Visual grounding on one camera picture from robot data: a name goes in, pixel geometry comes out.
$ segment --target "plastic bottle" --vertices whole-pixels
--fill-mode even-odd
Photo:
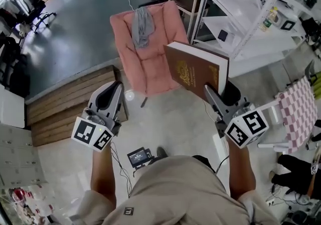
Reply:
[[[277,7],[274,7],[270,10],[269,15],[265,18],[264,22],[260,25],[260,29],[262,31],[267,31],[268,28],[270,28],[272,22],[275,21],[277,15]]]

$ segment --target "standing person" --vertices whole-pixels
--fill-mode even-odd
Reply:
[[[247,148],[229,142],[229,196],[207,158],[171,156],[139,169],[130,198],[116,208],[110,144],[93,153],[91,190],[84,195],[78,224],[275,225],[278,220],[255,191],[256,180]]]
[[[319,163],[318,153],[314,159]],[[312,175],[312,165],[294,156],[281,155],[277,162],[291,172],[277,175],[271,171],[270,178],[273,184],[288,187],[298,194],[321,200],[321,164],[316,174]]]

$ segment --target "white marker cube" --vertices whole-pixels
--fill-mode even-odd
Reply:
[[[239,147],[244,148],[248,144],[258,140],[269,125],[261,110],[251,110],[231,120],[225,134]]]
[[[71,138],[97,152],[101,152],[114,134],[105,126],[77,117]]]

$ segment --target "screen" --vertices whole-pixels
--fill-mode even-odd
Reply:
[[[139,163],[145,159],[148,159],[148,156],[146,155],[145,150],[140,150],[139,152],[131,155],[129,157],[129,159],[132,164],[136,164],[136,163]]]

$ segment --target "wooden platform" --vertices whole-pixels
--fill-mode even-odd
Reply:
[[[91,94],[102,85],[114,81],[109,66],[72,81],[27,106],[27,125],[31,126],[35,147],[71,137],[77,116],[82,114]],[[123,104],[118,117],[127,120]]]

